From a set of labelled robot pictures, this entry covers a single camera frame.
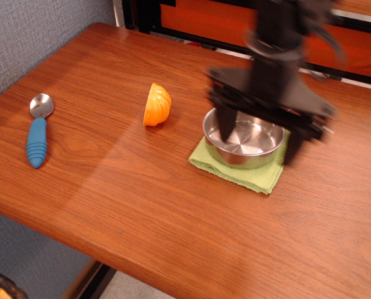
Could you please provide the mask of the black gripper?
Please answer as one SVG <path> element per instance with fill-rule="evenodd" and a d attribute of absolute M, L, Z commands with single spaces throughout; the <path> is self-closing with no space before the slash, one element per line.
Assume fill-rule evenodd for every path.
<path fill-rule="evenodd" d="M 255 56 L 248 69 L 212 67 L 210 100 L 216 109 L 220 137 L 226 142 L 243 112 L 291 132 L 283 165 L 291 164 L 305 140 L 321 138 L 325 120 L 337 108 L 314 93 L 298 74 L 297 60 Z"/>

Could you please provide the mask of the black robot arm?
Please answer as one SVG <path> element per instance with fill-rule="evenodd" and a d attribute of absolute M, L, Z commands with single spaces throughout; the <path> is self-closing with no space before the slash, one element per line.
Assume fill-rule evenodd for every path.
<path fill-rule="evenodd" d="M 255 30 L 246 41 L 253 62 L 248 69 L 211 68 L 209 99 L 217 111 L 220 137 L 227 141 L 238 112 L 288 131 L 283 163 L 290 164 L 304 141 L 320 140 L 325 120 L 337 108 L 314 93 L 300 78 L 304 40 L 313 32 L 339 57 L 342 50 L 322 25 L 333 15 L 332 1 L 258 1 Z"/>

